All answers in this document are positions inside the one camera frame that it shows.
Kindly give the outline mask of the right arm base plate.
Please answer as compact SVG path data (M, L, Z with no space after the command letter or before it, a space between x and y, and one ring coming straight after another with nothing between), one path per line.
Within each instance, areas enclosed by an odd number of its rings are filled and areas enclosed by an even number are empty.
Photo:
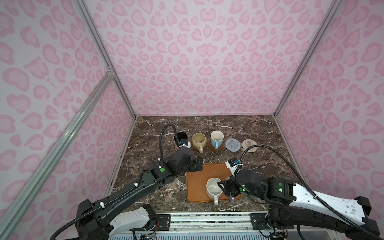
M271 230L266 220L267 213L251 213L250 219L253 230Z

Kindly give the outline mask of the beige woven coaster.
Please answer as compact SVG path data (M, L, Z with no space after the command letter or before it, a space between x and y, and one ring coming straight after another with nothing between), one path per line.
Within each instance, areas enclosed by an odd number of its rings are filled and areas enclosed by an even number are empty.
M256 141L251 140L251 139L246 139L246 140L244 140L244 141L242 142L242 147L243 147L244 150L246 150L246 149L248 149L249 147L251 147L251 146L253 146L253 145L256 145L256 144L257 144ZM254 147L254 148L250 149L248 152L249 152L249 153L254 153L254 152L257 151L257 149L258 149L258 147Z

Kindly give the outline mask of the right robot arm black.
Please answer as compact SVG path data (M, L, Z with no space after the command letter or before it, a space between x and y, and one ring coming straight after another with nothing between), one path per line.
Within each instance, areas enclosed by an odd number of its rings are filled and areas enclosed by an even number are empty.
M321 194L282 178L265 179L256 172L231 168L231 176L218 182L227 197L245 194L268 204L268 212L255 221L255 228L271 228L270 240L285 240L288 229L301 226L333 230L351 240L379 240L376 221L369 219L372 207L364 197L343 199Z

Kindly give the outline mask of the black mug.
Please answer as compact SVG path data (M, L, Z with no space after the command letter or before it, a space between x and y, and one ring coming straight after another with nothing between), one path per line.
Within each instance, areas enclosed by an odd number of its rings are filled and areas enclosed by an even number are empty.
M175 140L175 143L177 146L179 146L179 141L182 140L182 139L186 139L188 140L188 135L184 132L178 132L175 136L174 136L174 140Z

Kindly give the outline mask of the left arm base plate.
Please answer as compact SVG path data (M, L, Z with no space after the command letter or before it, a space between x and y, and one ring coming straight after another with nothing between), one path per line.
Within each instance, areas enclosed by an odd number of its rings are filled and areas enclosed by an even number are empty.
M151 218L149 222L140 230L144 232L155 232L155 231L169 231L171 225L170 214L159 214L154 218Z

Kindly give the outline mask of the cream yellow mug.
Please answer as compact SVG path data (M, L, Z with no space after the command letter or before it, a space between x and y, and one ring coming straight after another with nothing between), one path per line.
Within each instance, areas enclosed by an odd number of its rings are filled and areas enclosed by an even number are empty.
M192 148L202 154L204 149L207 147L207 138L203 133L196 133L192 137L191 141Z

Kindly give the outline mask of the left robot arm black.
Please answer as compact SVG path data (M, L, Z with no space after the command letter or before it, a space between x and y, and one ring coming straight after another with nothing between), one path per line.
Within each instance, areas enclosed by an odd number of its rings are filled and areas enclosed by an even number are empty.
M142 197L172 183L179 176L202 171L203 162L204 159L195 156L192 149L180 147L171 156L142 171L136 181L118 192L93 203L89 200L81 202L76 218L54 232L51 239L57 239L66 229L75 226L79 240L107 240L115 230L113 220L121 212Z

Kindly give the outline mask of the white mug blue handle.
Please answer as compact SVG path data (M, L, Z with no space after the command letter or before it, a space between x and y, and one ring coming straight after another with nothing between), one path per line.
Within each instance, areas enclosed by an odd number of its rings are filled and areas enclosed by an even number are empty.
M221 131L213 131L211 133L211 146L214 150L219 150L222 147L224 134Z

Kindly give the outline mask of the grey round coaster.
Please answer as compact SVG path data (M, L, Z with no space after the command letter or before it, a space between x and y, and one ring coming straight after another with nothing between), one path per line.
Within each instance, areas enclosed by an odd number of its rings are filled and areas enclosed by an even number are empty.
M233 153L238 152L241 149L241 143L233 138L227 139L225 146L228 151Z

